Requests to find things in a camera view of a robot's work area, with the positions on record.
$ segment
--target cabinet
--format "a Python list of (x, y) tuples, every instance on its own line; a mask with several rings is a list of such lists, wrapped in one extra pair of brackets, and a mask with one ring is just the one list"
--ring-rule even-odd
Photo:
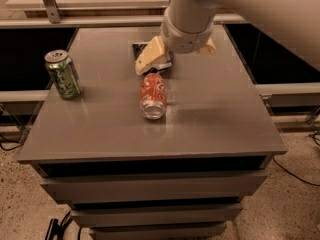
[(166, 117), (142, 118), (131, 45), (158, 31), (80, 29), (70, 55), (83, 94), (52, 87), (18, 156), (93, 239), (221, 234), (286, 152), (223, 26), (215, 57), (175, 55)]

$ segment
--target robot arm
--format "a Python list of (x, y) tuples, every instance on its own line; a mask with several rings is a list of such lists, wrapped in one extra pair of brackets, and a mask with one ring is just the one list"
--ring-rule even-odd
[(222, 6), (320, 71), (320, 0), (171, 0), (161, 26), (164, 43), (175, 53), (203, 47)]

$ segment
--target drawer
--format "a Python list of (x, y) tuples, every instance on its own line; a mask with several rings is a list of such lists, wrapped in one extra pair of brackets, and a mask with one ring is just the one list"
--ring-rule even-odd
[(252, 195), (264, 170), (44, 179), (42, 187), (59, 204), (197, 199)]
[(225, 223), (200, 223), (92, 229), (89, 234), (94, 240), (151, 240), (210, 237), (222, 234), (225, 229)]
[(39, 164), (46, 177), (259, 170), (266, 155)]
[(241, 204), (205, 204), (154, 206), (106, 210), (72, 211), (81, 227), (122, 227), (179, 223), (221, 222), (233, 220)]

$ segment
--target aluminum can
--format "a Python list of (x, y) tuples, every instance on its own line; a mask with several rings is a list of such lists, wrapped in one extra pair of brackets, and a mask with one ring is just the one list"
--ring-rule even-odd
[(63, 99), (72, 99), (81, 94), (76, 68), (66, 51), (51, 51), (46, 54), (45, 61), (49, 75)]
[(159, 119), (167, 110), (163, 78), (155, 73), (145, 76), (141, 85), (140, 109), (148, 119)]

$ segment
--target floor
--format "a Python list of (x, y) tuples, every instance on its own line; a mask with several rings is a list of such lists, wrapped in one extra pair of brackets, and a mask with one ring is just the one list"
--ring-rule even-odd
[[(303, 123), (291, 124), (298, 127), (281, 133), (289, 151), (276, 159), (305, 180), (320, 184), (320, 147), (307, 137), (310, 130), (302, 129)], [(43, 240), (50, 218), (61, 221), (68, 207), (57, 205), (42, 190), (40, 177), (29, 165), (15, 161), (18, 152), (0, 153), (1, 239)], [(320, 188), (300, 182), (274, 162), (267, 173), (268, 179), (258, 191), (242, 201), (244, 209), (237, 219), (227, 223), (221, 236), (210, 240), (320, 239)], [(64, 239), (77, 239), (77, 232), (77, 225), (71, 224)], [(81, 239), (91, 239), (87, 229)]]

